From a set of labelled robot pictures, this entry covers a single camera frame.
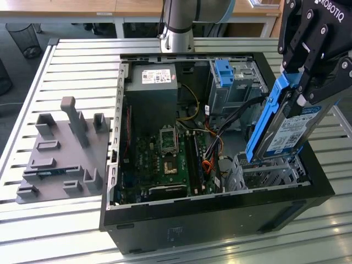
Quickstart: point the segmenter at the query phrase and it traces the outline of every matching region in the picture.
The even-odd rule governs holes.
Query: blue latch
[[[219,77],[221,87],[232,86],[234,75],[232,67],[227,59],[216,59],[215,71]]]

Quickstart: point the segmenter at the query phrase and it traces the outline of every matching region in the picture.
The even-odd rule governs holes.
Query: table leg
[[[124,19],[123,18],[114,18],[116,36],[117,36],[118,39],[124,39],[125,38],[125,34],[124,34],[124,31],[123,31],[123,23],[124,23]]]
[[[260,37],[270,37],[271,31],[274,28],[275,21],[276,21],[276,16],[267,18],[263,26],[262,32],[260,34]]]
[[[34,28],[35,32],[37,32],[38,34],[40,34],[42,32],[42,28],[41,28],[40,23],[34,23],[33,28]]]

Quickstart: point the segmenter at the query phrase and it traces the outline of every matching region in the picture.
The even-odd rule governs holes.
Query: metal rail
[[[276,75],[277,40],[195,39],[198,52],[263,52]],[[18,205],[14,202],[30,157],[39,113],[67,119],[62,96],[75,96],[85,118],[99,109],[113,118],[121,53],[157,53],[158,42],[60,40],[47,49],[0,161],[0,262],[57,263],[325,263],[352,261],[351,128],[334,108],[310,137],[336,196],[300,215],[278,232],[123,256],[98,231],[101,197]]]

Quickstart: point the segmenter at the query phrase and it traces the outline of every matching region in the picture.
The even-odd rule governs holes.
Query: drive label
[[[285,119],[271,141],[267,152],[271,152],[271,154],[285,153],[293,148],[307,130],[306,124],[318,114],[320,109],[320,106],[306,107],[303,108],[301,115]]]
[[[164,84],[171,83],[169,69],[165,70],[144,70],[142,72],[142,84]]]

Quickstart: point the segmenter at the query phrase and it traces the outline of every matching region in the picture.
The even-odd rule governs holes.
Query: wastebasket
[[[7,23],[6,30],[10,33],[25,58],[31,59],[40,55],[42,49],[32,24]]]
[[[0,95],[6,93],[12,86],[10,77],[0,59]]]

